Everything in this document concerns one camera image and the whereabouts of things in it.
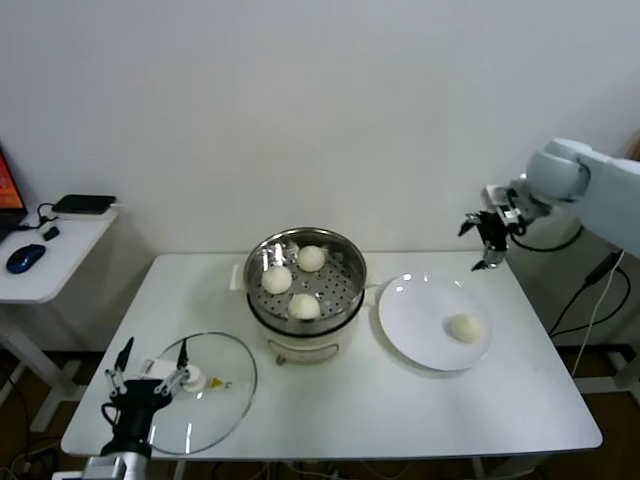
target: white table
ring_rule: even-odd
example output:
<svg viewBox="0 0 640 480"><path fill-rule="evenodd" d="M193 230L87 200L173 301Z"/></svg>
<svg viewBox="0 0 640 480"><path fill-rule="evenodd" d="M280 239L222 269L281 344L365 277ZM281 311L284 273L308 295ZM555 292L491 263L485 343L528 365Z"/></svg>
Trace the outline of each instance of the white table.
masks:
<svg viewBox="0 0 640 480"><path fill-rule="evenodd" d="M38 304L55 298L116 216L116 212L108 210L96 217L59 220L57 226L61 234L48 242L36 230L9 235L0 243L0 304ZM30 215L26 222L36 224L37 215ZM45 245L47 251L44 256L25 273L14 275L7 272L4 265L9 256L18 248L31 243ZM26 366L52 387L31 424L32 431L45 431L60 402L77 402L84 393L84 387L76 385L72 380L80 362L67 362L60 370L20 330L18 322L1 310L0 341L20 360L11 374L14 383ZM10 389L11 385L7 383L0 391L0 404Z"/></svg>
<svg viewBox="0 0 640 480"><path fill-rule="evenodd" d="M377 309L363 307L353 343L336 358L278 366L244 296L229 290L232 269L244 262L243 255L163 255L89 384L63 437L63 450L96 455L110 439L111 428L100 414L108 399L103 372L129 337L135 337L132 357L142 357L157 355L185 335L212 330L235 334L249 345L258 362L258 390L247 417L229 438L184 458L470 457L601 444L595 421L506 265L471 273L477 252L365 258L381 280L424 269L455 276L484 297L494 324L486 358L459 373L414 366L381 334ZM158 452L154 457L180 458Z"/></svg>

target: blue mouse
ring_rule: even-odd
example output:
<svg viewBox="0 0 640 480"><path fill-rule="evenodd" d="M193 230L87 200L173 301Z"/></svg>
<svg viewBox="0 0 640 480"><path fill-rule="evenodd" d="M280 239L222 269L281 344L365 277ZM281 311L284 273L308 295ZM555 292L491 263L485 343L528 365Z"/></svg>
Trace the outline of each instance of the blue mouse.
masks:
<svg viewBox="0 0 640 480"><path fill-rule="evenodd" d="M7 260L7 270L16 274L24 273L29 270L34 263L40 260L40 257L42 257L46 251L47 247L36 243L20 247L13 252Z"/></svg>

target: floor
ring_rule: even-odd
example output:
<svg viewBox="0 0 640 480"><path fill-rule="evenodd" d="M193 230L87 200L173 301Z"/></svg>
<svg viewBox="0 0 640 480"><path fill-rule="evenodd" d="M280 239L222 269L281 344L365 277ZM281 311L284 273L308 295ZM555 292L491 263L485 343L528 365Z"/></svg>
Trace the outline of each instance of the floor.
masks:
<svg viewBox="0 0 640 480"><path fill-rule="evenodd" d="M573 361L573 355L563 355L565 363ZM52 359L62 365L65 357L54 355ZM88 383L98 366L99 358L90 357L84 360L81 370L76 376L80 383ZM0 354L0 366L2 371L11 372L16 365L6 352ZM4 383L4 374L0 371L0 385ZM599 353L587 354L584 358L578 376L608 375L612 369L606 357ZM24 392L27 408L30 416L33 416L45 399L48 387L31 372L25 371L18 386ZM601 448L579 453L566 453L553 456L537 471L522 477L527 480L564 480L580 478L581 480L631 480L640 478L640 409L634 401L625 394L591 395L586 398L587 404L604 435L604 444ZM71 420L75 409L74 404L65 404L57 413L49 430L44 434L31 434L31 441L42 439L36 447L46 447L54 444L59 452L58 470L79 470L84 465L84 460L70 457L60 451L59 437L64 433L65 427ZM19 453L25 441L25 424L20 399L12 392L5 403L0 407L0 466L9 466L14 456ZM20 459L16 462L16 471L21 468ZM53 459L45 457L43 461L50 462ZM500 463L500 459L488 459L485 461L487 470ZM48 478L38 473L41 465L34 463L29 471L29 479ZM161 462L154 465L156 471L161 474L171 475L174 464ZM408 467L402 480L457 480L473 478L471 462L466 459L428 460L416 462L369 462L363 465L358 461L296 464L293 468L303 469L305 472L328 473L338 471L340 478L368 480L385 478L386 480L400 480L397 475ZM185 478L202 479L215 478L217 480L248 480L249 478L267 478L266 471L262 471L259 463L193 463L187 465ZM300 480L322 478L307 474L301 477L292 471L288 465L277 464L269 466L269 479L273 480Z"/></svg>

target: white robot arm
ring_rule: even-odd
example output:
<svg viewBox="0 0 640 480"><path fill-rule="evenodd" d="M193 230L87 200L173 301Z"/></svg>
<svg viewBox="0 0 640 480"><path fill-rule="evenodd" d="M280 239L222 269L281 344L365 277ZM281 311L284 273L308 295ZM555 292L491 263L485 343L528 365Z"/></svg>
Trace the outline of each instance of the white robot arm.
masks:
<svg viewBox="0 0 640 480"><path fill-rule="evenodd" d="M608 242L640 256L640 163L609 157L584 143L555 139L533 154L527 173L482 191L484 210L467 214L459 235L477 227L483 258L472 270L495 268L509 235L522 236L553 207L570 209Z"/></svg>

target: pot handle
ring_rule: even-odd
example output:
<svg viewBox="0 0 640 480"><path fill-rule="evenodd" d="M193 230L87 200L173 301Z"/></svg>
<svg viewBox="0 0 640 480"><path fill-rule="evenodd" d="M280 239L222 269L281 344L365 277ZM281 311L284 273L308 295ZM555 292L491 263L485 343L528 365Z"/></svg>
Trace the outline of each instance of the pot handle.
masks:
<svg viewBox="0 0 640 480"><path fill-rule="evenodd" d="M233 271L231 272L229 290L232 292L246 292L246 289L244 288L244 279L242 278L242 267L237 263L233 266Z"/></svg>
<svg viewBox="0 0 640 480"><path fill-rule="evenodd" d="M378 287L382 285L382 282L377 277L375 272L369 270L367 272L367 281L364 285L364 304L369 307L375 307L378 303L376 298L378 295Z"/></svg>

